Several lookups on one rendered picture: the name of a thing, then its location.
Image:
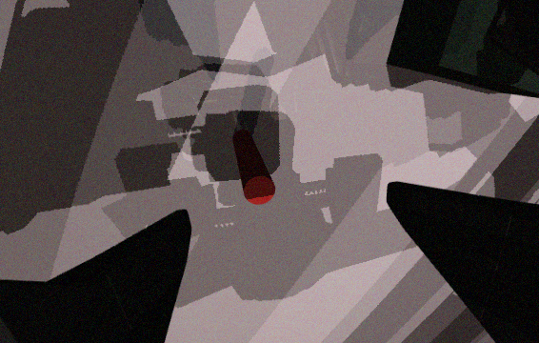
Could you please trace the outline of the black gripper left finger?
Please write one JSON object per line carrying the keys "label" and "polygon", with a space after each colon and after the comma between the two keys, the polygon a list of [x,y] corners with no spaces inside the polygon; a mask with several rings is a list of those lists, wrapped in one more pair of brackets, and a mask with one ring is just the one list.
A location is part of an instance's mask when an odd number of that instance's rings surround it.
{"label": "black gripper left finger", "polygon": [[190,236],[174,211],[49,281],[0,280],[0,343],[164,343]]}

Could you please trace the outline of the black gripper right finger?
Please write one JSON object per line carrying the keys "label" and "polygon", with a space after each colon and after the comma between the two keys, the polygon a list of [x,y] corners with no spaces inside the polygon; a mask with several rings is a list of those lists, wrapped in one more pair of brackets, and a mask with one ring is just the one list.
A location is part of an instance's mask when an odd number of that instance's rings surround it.
{"label": "black gripper right finger", "polygon": [[387,203],[495,343],[539,343],[539,204],[397,181]]}

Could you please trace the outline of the dark red peg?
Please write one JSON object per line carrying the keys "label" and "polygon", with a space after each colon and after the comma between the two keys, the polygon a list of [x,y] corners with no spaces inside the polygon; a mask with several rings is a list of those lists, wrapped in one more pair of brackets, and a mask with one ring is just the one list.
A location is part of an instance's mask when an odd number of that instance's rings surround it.
{"label": "dark red peg", "polygon": [[269,202],[275,185],[250,133],[239,130],[232,141],[246,199],[256,205]]}

